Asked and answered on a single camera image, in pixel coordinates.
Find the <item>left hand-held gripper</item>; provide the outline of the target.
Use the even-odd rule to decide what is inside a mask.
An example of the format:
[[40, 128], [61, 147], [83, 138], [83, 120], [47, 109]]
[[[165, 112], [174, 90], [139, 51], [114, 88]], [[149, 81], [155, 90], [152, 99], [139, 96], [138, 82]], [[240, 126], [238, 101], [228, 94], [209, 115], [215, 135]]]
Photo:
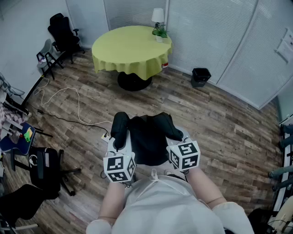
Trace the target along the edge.
[[114, 183], [130, 182], [136, 168], [135, 153], [132, 151], [130, 132], [126, 133], [125, 147], [117, 150], [115, 138], [110, 137], [107, 153], [103, 159], [104, 173]]

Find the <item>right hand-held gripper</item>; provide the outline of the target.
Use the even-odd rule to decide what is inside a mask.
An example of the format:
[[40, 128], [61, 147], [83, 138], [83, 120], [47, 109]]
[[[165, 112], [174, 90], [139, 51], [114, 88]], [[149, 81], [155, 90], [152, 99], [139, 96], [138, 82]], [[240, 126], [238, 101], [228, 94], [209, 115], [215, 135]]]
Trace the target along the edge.
[[187, 141], [176, 144], [176, 141], [166, 137], [168, 146], [166, 147], [169, 153], [169, 161], [173, 166], [180, 170], [185, 171], [199, 166], [201, 152], [197, 141], [190, 140], [190, 134], [182, 127], [175, 126], [178, 130], [181, 139], [176, 141]]

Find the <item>black garment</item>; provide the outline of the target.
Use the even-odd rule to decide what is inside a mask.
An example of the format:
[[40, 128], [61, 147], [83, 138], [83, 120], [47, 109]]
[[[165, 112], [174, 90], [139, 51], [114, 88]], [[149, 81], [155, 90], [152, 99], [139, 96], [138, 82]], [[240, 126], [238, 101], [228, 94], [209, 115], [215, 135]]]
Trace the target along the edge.
[[125, 147], [126, 133], [130, 132], [135, 162], [139, 165], [158, 166], [168, 161], [166, 137], [181, 139], [171, 115], [161, 112], [155, 116], [144, 115], [132, 119], [125, 112], [114, 116], [110, 137], [115, 138], [117, 150]]

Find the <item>person's left forearm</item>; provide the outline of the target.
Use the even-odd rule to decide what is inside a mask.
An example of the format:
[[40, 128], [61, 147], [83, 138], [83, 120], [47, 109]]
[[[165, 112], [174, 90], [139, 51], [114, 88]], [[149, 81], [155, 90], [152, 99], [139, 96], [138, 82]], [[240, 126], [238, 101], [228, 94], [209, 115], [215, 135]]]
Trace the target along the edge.
[[99, 210], [98, 219], [112, 226], [125, 206], [125, 186], [122, 183], [110, 183]]

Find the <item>person's right forearm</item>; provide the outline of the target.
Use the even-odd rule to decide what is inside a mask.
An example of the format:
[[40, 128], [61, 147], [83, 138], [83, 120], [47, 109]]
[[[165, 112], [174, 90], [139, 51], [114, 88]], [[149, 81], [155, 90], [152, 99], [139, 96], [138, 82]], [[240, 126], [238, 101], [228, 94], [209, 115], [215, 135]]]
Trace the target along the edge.
[[216, 184], [199, 167], [189, 169], [186, 179], [197, 198], [209, 208], [227, 202]]

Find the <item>black waste bin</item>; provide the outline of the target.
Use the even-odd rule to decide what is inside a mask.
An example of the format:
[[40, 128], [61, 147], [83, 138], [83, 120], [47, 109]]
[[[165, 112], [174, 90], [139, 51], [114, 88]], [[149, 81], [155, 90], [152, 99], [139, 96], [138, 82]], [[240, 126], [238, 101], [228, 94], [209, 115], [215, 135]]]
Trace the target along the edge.
[[203, 87], [210, 77], [211, 74], [207, 68], [194, 68], [192, 70], [191, 85], [193, 88]]

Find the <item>black swivel chair with bag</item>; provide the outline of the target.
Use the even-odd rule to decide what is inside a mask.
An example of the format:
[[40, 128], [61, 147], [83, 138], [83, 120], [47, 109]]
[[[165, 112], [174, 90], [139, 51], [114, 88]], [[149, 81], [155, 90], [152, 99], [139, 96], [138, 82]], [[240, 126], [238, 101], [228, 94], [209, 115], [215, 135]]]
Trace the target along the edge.
[[29, 151], [29, 172], [33, 185], [45, 192], [48, 199], [55, 199], [63, 187], [70, 196], [76, 192], [69, 190], [65, 184], [67, 174], [81, 172], [80, 168], [72, 170], [61, 169], [61, 157], [64, 150], [56, 151], [52, 148], [32, 147]]

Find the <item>green and yellow toy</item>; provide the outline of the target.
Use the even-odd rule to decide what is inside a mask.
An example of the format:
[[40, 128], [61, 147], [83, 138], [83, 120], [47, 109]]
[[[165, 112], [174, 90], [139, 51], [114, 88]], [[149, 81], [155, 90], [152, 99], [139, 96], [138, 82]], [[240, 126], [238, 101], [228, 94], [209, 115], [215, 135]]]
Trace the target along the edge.
[[25, 138], [25, 140], [26, 140], [26, 142], [31, 142], [31, 137], [32, 137], [32, 135], [33, 135], [33, 131], [31, 130], [31, 128], [29, 127], [28, 129], [27, 129], [27, 131], [26, 131], [26, 133], [23, 135], [24, 136], [24, 138]]

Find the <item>round table with green cloth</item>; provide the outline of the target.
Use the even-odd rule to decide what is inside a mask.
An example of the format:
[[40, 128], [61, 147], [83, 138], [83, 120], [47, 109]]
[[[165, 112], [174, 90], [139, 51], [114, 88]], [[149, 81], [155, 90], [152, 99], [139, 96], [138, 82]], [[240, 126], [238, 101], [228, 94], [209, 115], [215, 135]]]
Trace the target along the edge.
[[118, 85], [127, 91], [147, 88], [173, 48], [170, 37], [152, 31], [148, 26], [127, 26], [100, 36], [92, 46], [95, 71], [117, 71]]

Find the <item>green potted plant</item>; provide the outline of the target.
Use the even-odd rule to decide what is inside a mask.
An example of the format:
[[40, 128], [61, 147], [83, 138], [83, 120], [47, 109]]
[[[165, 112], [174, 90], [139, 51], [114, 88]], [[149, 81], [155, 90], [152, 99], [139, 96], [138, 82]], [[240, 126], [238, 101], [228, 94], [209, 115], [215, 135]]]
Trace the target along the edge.
[[159, 22], [155, 23], [155, 27], [152, 31], [152, 35], [156, 36], [156, 41], [158, 43], [162, 43], [164, 38], [167, 38], [167, 31], [165, 29], [165, 25]]

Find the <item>blue chair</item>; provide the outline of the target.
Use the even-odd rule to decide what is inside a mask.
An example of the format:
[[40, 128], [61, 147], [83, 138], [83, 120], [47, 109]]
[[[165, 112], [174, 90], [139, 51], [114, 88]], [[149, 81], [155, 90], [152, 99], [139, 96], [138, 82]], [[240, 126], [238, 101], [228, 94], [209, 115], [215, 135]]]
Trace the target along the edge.
[[[26, 133], [29, 127], [33, 131], [33, 135], [31, 137], [31, 142], [28, 143], [26, 142], [23, 135]], [[0, 149], [2, 150], [2, 152], [10, 154], [11, 169], [13, 171], [16, 170], [17, 161], [15, 160], [15, 155], [27, 156], [29, 154], [29, 150], [32, 146], [36, 133], [44, 135], [44, 136], [48, 136], [48, 137], [53, 137], [52, 135], [45, 133], [42, 129], [35, 128], [29, 123], [24, 122], [22, 124], [22, 129], [20, 131], [21, 135], [19, 136], [17, 143], [14, 143], [8, 136], [5, 136], [2, 140], [0, 140]]]

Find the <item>metal rack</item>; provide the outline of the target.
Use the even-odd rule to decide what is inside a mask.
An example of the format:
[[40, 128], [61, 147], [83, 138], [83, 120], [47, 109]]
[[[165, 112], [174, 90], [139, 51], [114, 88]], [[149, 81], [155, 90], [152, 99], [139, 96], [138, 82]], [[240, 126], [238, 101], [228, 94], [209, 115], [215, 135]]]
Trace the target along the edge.
[[272, 186], [276, 193], [272, 205], [274, 213], [277, 213], [286, 199], [293, 195], [293, 124], [281, 125], [280, 136], [278, 147], [282, 153], [282, 165], [268, 173], [268, 177], [277, 182]]

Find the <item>white shade table lamp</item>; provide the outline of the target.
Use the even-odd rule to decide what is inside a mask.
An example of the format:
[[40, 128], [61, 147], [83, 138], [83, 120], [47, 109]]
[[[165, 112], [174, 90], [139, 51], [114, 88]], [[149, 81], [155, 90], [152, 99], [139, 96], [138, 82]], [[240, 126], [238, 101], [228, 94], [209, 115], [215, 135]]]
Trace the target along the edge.
[[151, 20], [155, 23], [155, 29], [158, 29], [160, 26], [162, 26], [164, 24], [164, 9], [154, 8]]

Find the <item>white paper notice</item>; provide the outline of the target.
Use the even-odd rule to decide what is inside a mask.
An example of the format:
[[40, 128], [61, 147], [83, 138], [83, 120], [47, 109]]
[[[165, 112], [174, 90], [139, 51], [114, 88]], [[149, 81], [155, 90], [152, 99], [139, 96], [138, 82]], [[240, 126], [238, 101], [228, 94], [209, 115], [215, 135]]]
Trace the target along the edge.
[[293, 31], [290, 28], [286, 28], [286, 33], [281, 39], [276, 52], [287, 62], [293, 60]]

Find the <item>grey chair with black frame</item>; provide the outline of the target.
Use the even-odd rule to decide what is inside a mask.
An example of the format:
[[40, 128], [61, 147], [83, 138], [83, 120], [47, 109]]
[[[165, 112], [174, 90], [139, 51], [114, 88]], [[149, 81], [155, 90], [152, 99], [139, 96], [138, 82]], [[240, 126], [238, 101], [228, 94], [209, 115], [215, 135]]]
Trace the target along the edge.
[[52, 68], [56, 64], [62, 69], [64, 68], [60, 61], [61, 55], [62, 53], [55, 52], [51, 40], [47, 39], [43, 48], [36, 54], [38, 60], [37, 68], [42, 71], [44, 77], [50, 73], [52, 79], [54, 79]]

